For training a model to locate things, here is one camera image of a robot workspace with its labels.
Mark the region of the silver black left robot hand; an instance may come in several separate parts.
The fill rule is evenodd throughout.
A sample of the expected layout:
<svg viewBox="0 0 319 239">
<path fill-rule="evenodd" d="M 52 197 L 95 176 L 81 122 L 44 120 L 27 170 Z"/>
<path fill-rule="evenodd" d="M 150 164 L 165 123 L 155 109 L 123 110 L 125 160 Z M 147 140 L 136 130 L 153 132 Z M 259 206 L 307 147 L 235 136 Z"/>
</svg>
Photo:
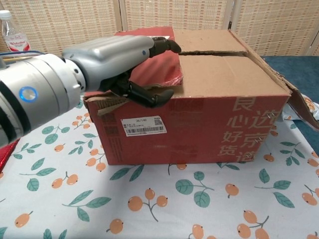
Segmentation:
<svg viewBox="0 0 319 239">
<path fill-rule="evenodd" d="M 81 70 L 86 92 L 111 91 L 139 105 L 157 108 L 173 96 L 173 90 L 155 95 L 130 81 L 131 73 L 140 64 L 166 51 L 180 53 L 181 47 L 165 37 L 122 35 L 98 38 L 73 45 L 62 51 Z"/>
</svg>

